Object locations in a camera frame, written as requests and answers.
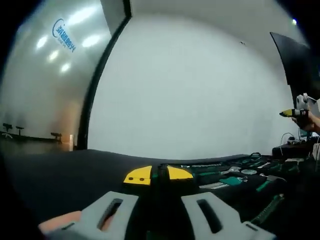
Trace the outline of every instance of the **chair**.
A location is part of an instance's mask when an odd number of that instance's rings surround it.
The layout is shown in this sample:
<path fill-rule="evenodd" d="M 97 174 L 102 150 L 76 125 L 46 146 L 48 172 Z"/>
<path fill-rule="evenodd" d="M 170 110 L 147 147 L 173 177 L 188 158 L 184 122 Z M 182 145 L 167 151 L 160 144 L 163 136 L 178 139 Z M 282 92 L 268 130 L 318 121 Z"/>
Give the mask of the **chair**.
<path fill-rule="evenodd" d="M 61 143 L 61 137 L 62 137 L 61 133 L 51 132 L 51 135 L 55 137 L 55 140 L 57 140 L 59 143 Z"/>
<path fill-rule="evenodd" d="M 25 129 L 24 127 L 21 126 L 16 126 L 16 129 L 19 129 L 19 136 L 21 136 L 21 130 Z"/>
<path fill-rule="evenodd" d="M 8 123 L 4 123 L 2 124 L 3 127 L 5 128 L 5 133 L 2 133 L 2 135 L 4 135 L 5 137 L 9 137 L 12 139 L 12 136 L 9 134 L 9 130 L 12 129 L 12 125 L 11 124 L 8 124 Z"/>

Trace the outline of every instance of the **hand tool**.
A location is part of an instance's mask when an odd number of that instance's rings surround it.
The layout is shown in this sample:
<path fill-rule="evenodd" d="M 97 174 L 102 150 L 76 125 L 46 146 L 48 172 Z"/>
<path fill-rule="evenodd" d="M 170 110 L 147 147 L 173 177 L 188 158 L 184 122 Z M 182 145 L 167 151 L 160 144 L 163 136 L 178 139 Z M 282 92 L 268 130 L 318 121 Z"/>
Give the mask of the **hand tool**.
<path fill-rule="evenodd" d="M 246 176 L 245 177 L 231 176 L 226 179 L 220 179 L 219 182 L 199 186 L 199 188 L 201 188 L 201 189 L 220 189 L 220 188 L 224 188 L 227 186 L 236 186 L 241 183 L 246 183 L 247 181 L 248 181 L 248 178 Z"/>
<path fill-rule="evenodd" d="M 228 174 L 228 173 L 232 173 L 232 172 L 240 172 L 241 167 L 239 166 L 232 166 L 229 168 L 229 170 L 227 171 L 222 171 L 221 174 Z"/>
<path fill-rule="evenodd" d="M 260 166 L 260 165 L 264 165 L 265 161 L 258 161 L 256 163 L 253 163 L 251 164 L 249 167 L 252 168 L 252 167 L 256 167 L 256 166 Z"/>
<path fill-rule="evenodd" d="M 281 179 L 281 180 L 287 182 L 287 180 L 285 180 L 282 177 L 278 177 L 278 176 L 273 176 L 273 175 L 266 176 L 263 173 L 261 173 L 260 176 L 266 177 L 266 181 L 263 184 L 261 184 L 258 188 L 256 188 L 256 190 L 258 192 L 260 192 L 262 189 L 264 189 L 269 183 L 271 183 L 271 182 L 273 182 L 273 181 L 275 181 L 277 179 Z"/>
<path fill-rule="evenodd" d="M 262 224 L 269 216 L 272 214 L 277 206 L 284 200 L 284 195 L 279 194 L 273 197 L 273 200 L 269 203 L 269 205 L 251 222 L 256 225 Z"/>
<path fill-rule="evenodd" d="M 258 166 L 258 169 L 262 169 L 262 168 L 264 168 L 265 166 L 267 166 L 267 165 L 269 165 L 270 164 L 270 162 L 266 162 L 265 164 L 263 164 L 263 165 L 261 165 L 261 166 Z"/>
<path fill-rule="evenodd" d="M 253 169 L 243 169 L 241 173 L 246 175 L 254 175 L 257 173 L 257 171 Z"/>
<path fill-rule="evenodd" d="M 279 113 L 280 116 L 282 117 L 286 117 L 286 118 L 298 118 L 298 117 L 303 117 L 306 116 L 308 117 L 309 111 L 308 110 L 304 110 L 304 109 L 288 109 L 285 111 L 282 111 Z"/>

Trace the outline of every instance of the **person's hand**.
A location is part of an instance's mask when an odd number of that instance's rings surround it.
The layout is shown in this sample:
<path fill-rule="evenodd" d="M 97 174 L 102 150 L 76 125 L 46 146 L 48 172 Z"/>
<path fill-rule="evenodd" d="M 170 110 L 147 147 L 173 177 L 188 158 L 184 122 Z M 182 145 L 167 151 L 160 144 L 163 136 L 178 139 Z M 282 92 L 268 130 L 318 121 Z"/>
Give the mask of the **person's hand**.
<path fill-rule="evenodd" d="M 298 121 L 295 117 L 292 117 L 292 121 L 294 121 L 298 125 L 299 128 L 301 128 L 302 130 L 304 130 L 306 132 L 315 132 L 315 124 L 312 121 L 304 127 L 299 126 Z"/>
<path fill-rule="evenodd" d="M 70 222 L 79 222 L 80 218 L 81 218 L 81 211 L 70 212 L 65 215 L 57 216 L 57 217 L 52 218 L 48 221 L 40 223 L 39 229 L 41 230 L 41 232 L 47 233 L 47 232 L 53 231 L 59 227 L 63 227 L 64 225 L 66 225 Z M 108 229 L 113 218 L 114 218 L 114 215 L 108 217 L 108 219 L 106 219 L 104 221 L 104 224 L 101 227 L 102 231 L 105 231 Z"/>

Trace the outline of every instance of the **white wall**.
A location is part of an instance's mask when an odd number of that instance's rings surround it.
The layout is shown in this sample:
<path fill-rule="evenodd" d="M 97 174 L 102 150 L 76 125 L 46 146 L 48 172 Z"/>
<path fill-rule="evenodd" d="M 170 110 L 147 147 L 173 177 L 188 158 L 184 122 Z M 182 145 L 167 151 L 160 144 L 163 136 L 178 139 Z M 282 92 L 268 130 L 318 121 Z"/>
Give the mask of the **white wall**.
<path fill-rule="evenodd" d="M 102 73 L 88 148 L 181 160 L 270 154 L 283 133 L 298 132 L 279 116 L 293 107 L 283 77 L 210 25 L 136 16 Z"/>
<path fill-rule="evenodd" d="M 183 16 L 215 26 L 254 48 L 274 71 L 285 76 L 279 52 L 270 32 L 307 45 L 293 18 L 277 0 L 130 0 L 132 14 Z"/>

